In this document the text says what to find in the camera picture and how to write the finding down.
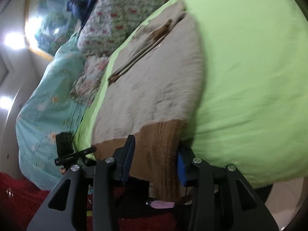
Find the person's left hand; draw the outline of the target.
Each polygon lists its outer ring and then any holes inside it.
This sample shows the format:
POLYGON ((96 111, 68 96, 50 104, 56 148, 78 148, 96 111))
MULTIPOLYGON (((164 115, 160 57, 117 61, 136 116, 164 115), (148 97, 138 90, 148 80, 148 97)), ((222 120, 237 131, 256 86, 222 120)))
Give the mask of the person's left hand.
POLYGON ((64 175, 66 173, 66 169, 64 167, 60 168, 60 172, 62 175, 64 175))

